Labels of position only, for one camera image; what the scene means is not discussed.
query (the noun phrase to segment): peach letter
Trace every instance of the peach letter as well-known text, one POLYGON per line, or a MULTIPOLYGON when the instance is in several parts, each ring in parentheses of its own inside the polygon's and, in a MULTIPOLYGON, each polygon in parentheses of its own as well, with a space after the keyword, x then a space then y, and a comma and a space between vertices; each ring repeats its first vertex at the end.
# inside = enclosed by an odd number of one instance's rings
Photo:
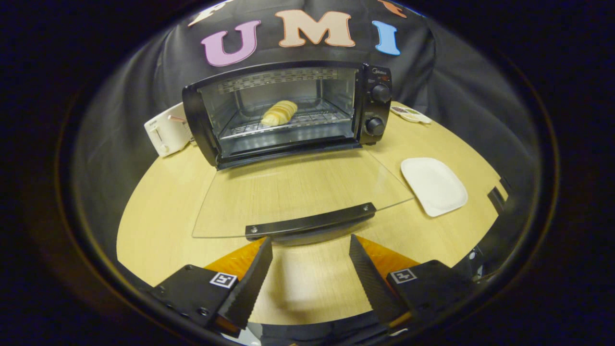
POLYGON ((285 10, 276 13, 284 22, 284 39, 280 41, 282 47, 303 46, 306 40, 299 37, 299 30, 312 41, 318 44, 329 32, 329 37, 325 40, 330 46, 353 47, 354 41, 350 38, 348 30, 349 14, 343 12, 329 11, 316 22, 312 17, 302 10, 285 10))

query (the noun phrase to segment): bread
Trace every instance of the bread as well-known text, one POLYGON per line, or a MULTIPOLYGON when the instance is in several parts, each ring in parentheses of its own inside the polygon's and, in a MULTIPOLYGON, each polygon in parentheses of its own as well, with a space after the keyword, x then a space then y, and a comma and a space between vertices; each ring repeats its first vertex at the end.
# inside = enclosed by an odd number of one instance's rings
POLYGON ((261 124, 267 126, 284 125, 291 120, 297 109, 295 102, 287 100, 277 102, 265 112, 261 124))

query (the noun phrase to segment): oven rack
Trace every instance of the oven rack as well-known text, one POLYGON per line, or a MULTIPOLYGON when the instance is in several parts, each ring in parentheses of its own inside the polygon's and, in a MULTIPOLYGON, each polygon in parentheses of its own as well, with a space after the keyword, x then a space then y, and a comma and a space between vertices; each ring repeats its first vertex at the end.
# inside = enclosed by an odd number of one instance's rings
POLYGON ((333 124, 351 120, 351 115, 345 114, 344 112, 340 111, 339 108, 333 106, 326 100, 322 100, 322 102, 320 102, 316 106, 314 106, 314 103, 312 102, 295 101, 295 103, 297 104, 299 109, 293 115, 292 119, 284 125, 267 126, 261 124, 261 119, 263 118, 265 112, 272 106, 272 104, 263 105, 258 108, 255 108, 251 112, 252 114, 259 115, 257 120, 248 121, 238 126, 234 126, 230 129, 225 129, 222 136, 220 136, 220 139, 245 137, 248 135, 277 131, 293 127, 333 124))

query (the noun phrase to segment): oven control knob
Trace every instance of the oven control knob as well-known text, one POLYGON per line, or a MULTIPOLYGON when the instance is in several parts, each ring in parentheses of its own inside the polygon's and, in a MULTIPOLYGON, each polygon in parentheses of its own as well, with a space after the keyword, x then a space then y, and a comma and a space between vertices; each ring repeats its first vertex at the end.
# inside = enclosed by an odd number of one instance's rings
POLYGON ((384 122, 380 118, 371 118, 365 123, 367 133, 373 136, 380 136, 384 133, 384 122))
POLYGON ((391 100, 391 90, 385 85, 378 84, 371 90, 371 98, 376 102, 387 103, 391 100))

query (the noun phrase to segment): pink letter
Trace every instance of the pink letter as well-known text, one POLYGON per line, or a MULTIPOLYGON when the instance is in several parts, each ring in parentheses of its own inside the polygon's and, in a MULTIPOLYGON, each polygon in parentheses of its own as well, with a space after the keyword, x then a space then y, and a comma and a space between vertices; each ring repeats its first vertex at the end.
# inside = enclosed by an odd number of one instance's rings
POLYGON ((224 51, 222 43, 223 37, 228 31, 221 31, 211 36, 207 36, 200 43, 205 46, 205 58, 210 65, 226 66, 249 57, 256 50, 256 26, 261 23, 260 20, 237 25, 235 30, 241 31, 241 40, 243 46, 235 53, 227 54, 224 51))

